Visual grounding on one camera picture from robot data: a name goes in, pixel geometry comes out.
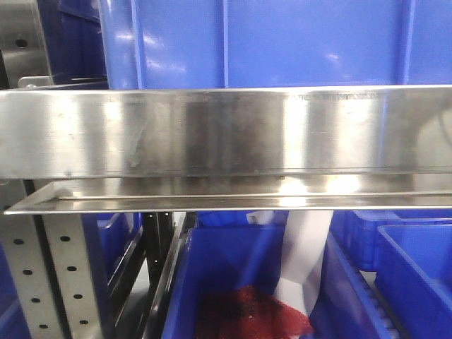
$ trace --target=shelving rack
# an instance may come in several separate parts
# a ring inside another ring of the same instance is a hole
[[[6,90],[0,120],[2,239],[34,338],[113,335],[100,246],[80,213],[157,217],[145,231],[161,298],[180,248],[169,211],[452,206],[447,85]],[[33,192],[37,179],[57,181]]]

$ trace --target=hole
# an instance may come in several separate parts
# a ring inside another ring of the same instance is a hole
[[[24,40],[24,39],[17,39],[16,46],[19,48],[25,48],[28,46],[28,42],[27,42],[27,40]]]

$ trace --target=blue bin wall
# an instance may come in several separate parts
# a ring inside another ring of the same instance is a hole
[[[163,339],[192,338],[198,301],[205,293],[253,284],[272,294],[279,279],[284,227],[195,228],[190,232]],[[327,241],[321,284],[319,301],[311,315],[317,331],[303,338],[392,338],[332,238]]]
[[[452,225],[380,228],[376,286],[412,339],[452,333]]]
[[[13,278],[0,245],[0,339],[29,339]]]
[[[448,0],[100,0],[112,88],[451,83]]]
[[[383,225],[452,223],[452,210],[337,210],[331,232],[361,270],[379,267],[377,228]]]
[[[104,252],[105,271],[110,278],[127,244],[141,227],[141,214],[100,213],[97,214],[97,227]]]

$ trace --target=white paper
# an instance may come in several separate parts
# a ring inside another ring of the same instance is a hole
[[[274,296],[306,315],[311,314],[319,296],[323,250],[332,216],[332,210],[294,210],[287,219]]]
[[[270,224],[275,216],[272,210],[258,210],[256,212],[248,213],[246,219],[249,224],[267,225]]]

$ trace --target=metal shelf lip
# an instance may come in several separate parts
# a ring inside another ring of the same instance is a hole
[[[452,174],[298,174],[64,180],[5,214],[451,206]]]
[[[0,179],[451,173],[452,86],[0,91]]]

